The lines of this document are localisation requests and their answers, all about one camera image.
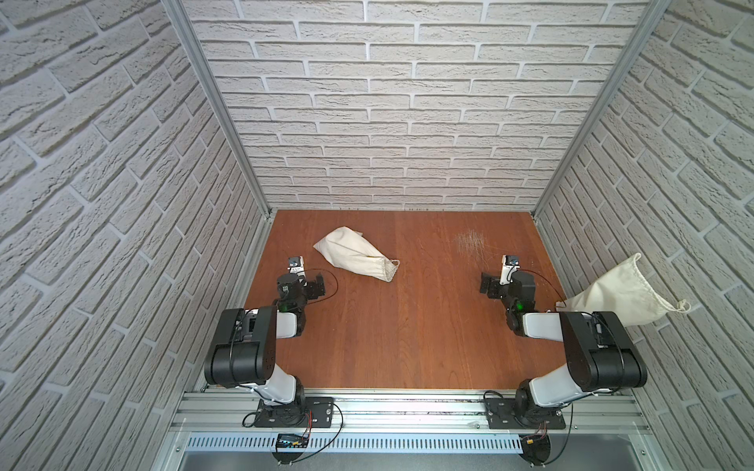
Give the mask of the cream cloth drawstring bag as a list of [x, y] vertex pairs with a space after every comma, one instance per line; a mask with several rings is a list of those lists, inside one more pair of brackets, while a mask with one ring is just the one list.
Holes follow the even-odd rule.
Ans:
[[386, 283], [392, 282], [401, 264], [398, 259], [385, 256], [362, 233], [348, 227], [335, 229], [313, 248], [336, 268]]

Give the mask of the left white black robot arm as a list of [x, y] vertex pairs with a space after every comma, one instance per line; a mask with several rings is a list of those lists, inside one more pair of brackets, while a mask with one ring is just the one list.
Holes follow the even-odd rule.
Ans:
[[243, 389], [259, 397], [245, 428], [329, 428], [330, 398], [306, 398], [302, 381], [276, 362], [277, 341], [302, 335], [308, 302], [325, 296], [323, 277], [289, 273], [277, 280], [278, 298], [255, 309], [227, 309], [220, 315], [204, 360], [207, 384]]

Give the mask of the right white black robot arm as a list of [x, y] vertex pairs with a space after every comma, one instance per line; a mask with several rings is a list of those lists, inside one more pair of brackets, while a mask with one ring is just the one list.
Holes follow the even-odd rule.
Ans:
[[502, 278], [483, 273], [480, 292], [502, 302], [514, 334], [557, 341], [565, 351], [563, 366], [522, 381], [513, 398], [483, 398], [491, 429], [563, 430], [562, 410], [573, 402], [646, 384], [648, 368], [616, 313], [536, 312], [534, 278], [520, 271]]

